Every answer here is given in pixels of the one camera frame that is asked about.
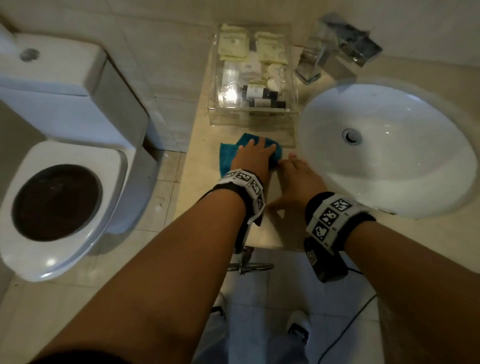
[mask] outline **black cable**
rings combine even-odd
[[[363,307],[360,309],[360,311],[357,312],[357,314],[353,317],[353,319],[351,319],[351,321],[348,323],[347,327],[343,329],[343,331],[340,333],[340,335],[338,336],[338,338],[332,343],[332,345],[330,345],[324,352],[323,354],[320,356],[320,359],[318,359],[318,364],[320,364],[320,361],[322,361],[322,359],[324,358],[324,356],[330,351],[330,349],[332,347],[335,346],[336,343],[338,343],[338,341],[342,338],[343,334],[346,333],[346,331],[348,330],[348,328],[353,324],[353,322],[355,321],[355,319],[362,313],[362,311],[367,308],[368,304],[370,302],[372,302],[374,300],[374,298],[377,297],[377,295],[374,295],[371,299],[369,299],[367,301],[366,304],[363,305]]]
[[[355,273],[358,273],[358,274],[362,274],[362,275],[363,275],[363,273],[360,272],[359,270],[356,270],[356,269],[353,269],[353,268],[350,268],[350,267],[348,267],[347,269],[348,269],[348,270],[351,270],[352,272],[355,272]]]

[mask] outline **tiled floor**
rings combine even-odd
[[[173,217],[185,154],[154,151],[160,168],[152,198],[134,230],[107,235],[95,250],[62,276],[44,283],[14,278],[0,305],[0,363],[22,364],[34,356],[126,262]],[[355,267],[346,257],[349,265]],[[255,250],[253,262],[271,262],[268,272],[227,274],[230,363],[265,363],[269,337],[281,333],[289,314],[308,311],[311,363],[335,340],[374,294],[363,276],[323,285],[305,254]],[[383,363],[376,300],[359,316],[322,363]]]

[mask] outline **person's right arm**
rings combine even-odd
[[[287,180],[271,211],[296,208],[327,189],[320,176],[290,155],[279,164]],[[344,245],[388,307],[401,315],[437,357],[478,362],[480,275],[373,221],[357,226]]]

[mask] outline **pants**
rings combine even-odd
[[[308,364],[305,346],[295,335],[279,335],[267,344],[267,364]],[[192,364],[228,364],[228,325],[224,316],[210,315]]]

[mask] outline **person's right hand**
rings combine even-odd
[[[278,162],[278,178],[281,182],[285,180],[286,189],[280,198],[267,205],[270,211],[294,208],[303,212],[312,197],[328,191],[322,178],[295,153]]]

